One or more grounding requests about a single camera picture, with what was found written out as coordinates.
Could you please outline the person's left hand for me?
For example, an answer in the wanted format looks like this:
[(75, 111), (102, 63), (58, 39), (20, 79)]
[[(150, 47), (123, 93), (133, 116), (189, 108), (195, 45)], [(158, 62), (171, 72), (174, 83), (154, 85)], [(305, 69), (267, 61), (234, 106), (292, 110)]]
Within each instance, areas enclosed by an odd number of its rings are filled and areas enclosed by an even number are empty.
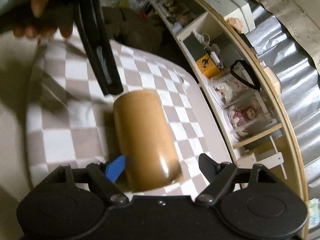
[[(36, 18), (40, 18), (48, 2), (49, 0), (30, 0), (31, 10)], [(26, 38), (34, 39), (38, 37), (52, 36), (55, 34), (57, 29), (60, 29), (60, 34), (62, 35), (62, 37), (69, 38), (73, 32), (73, 23), (64, 23), (60, 27), (48, 25), (43, 27), (42, 29), (34, 27), (32, 25), (27, 27), (16, 26), (13, 29), (12, 33), (15, 37), (18, 38), (25, 36)]]

